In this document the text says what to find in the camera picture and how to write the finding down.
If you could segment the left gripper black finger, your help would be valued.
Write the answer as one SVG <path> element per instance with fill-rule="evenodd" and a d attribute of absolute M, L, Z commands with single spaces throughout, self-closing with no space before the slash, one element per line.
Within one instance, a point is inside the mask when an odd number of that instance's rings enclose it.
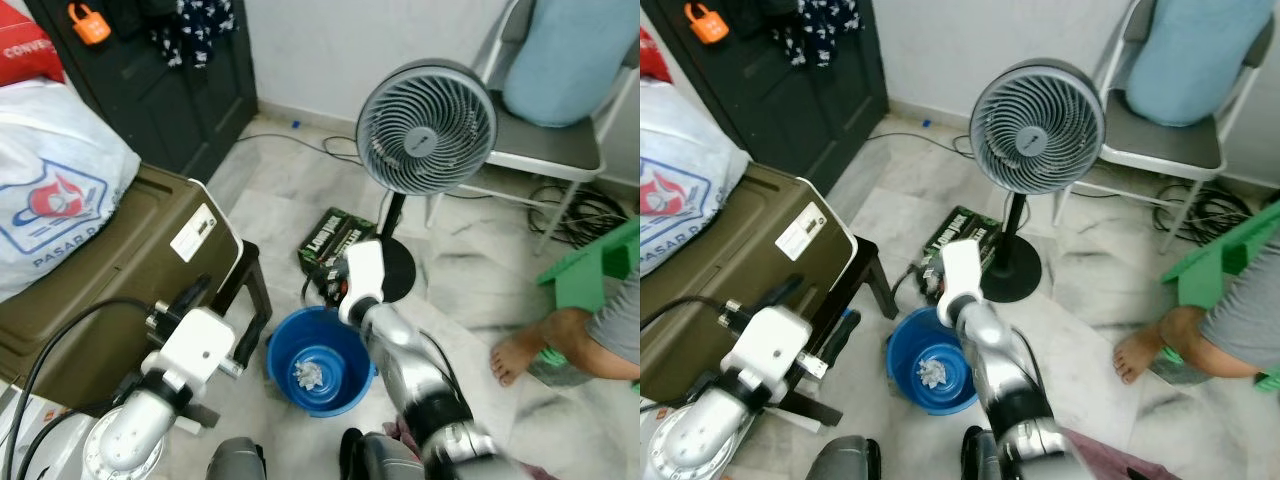
<path fill-rule="evenodd" d="M 845 310 L 844 315 L 835 324 L 835 329 L 826 342 L 826 364 L 833 367 L 836 360 L 849 342 L 849 337 L 861 323 L 861 314 L 856 310 Z"/>
<path fill-rule="evenodd" d="M 209 291 L 212 278 L 210 275 L 200 275 L 195 283 L 186 287 L 175 298 L 175 319 L 180 321 L 188 311 L 193 307 L 198 307 L 201 298 Z"/>
<path fill-rule="evenodd" d="M 787 275 L 783 282 L 765 292 L 765 307 L 783 305 L 803 282 L 804 275 Z"/>
<path fill-rule="evenodd" d="M 243 335 L 236 343 L 232 360 L 238 367 L 247 367 L 257 348 L 264 329 L 264 312 L 255 314 Z"/>

